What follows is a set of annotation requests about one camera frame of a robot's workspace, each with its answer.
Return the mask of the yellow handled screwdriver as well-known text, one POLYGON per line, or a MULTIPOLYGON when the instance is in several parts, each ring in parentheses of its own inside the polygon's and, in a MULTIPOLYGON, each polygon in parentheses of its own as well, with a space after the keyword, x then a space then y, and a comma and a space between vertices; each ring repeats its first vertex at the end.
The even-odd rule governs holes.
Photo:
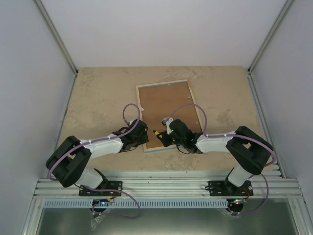
POLYGON ((149 128, 155 135, 159 135, 159 132, 157 131, 157 130, 155 130, 155 129, 153 129, 153 128, 149 128))

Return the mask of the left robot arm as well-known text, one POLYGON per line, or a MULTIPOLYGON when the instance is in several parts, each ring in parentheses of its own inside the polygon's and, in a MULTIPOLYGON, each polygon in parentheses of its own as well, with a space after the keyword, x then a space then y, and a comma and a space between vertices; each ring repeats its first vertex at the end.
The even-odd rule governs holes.
POLYGON ((135 119, 107 137, 87 141, 69 136, 46 161, 48 175, 65 188, 78 184, 89 187, 95 195, 103 195, 107 191, 106 178, 97 169, 87 169, 88 162, 147 143, 147 131, 147 125, 135 119))

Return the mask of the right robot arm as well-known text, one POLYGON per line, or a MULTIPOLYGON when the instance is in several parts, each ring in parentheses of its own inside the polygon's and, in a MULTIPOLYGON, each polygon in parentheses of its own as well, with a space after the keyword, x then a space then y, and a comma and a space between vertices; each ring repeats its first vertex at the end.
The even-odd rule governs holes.
POLYGON ((182 146, 188 154, 226 152, 231 154, 238 165, 223 181, 210 181, 206 190, 211 196, 252 195, 248 180, 260 175, 274 157, 273 146, 246 126, 224 134, 204 134, 192 132, 184 122, 170 118, 163 124, 167 130, 155 133, 163 146, 182 146))

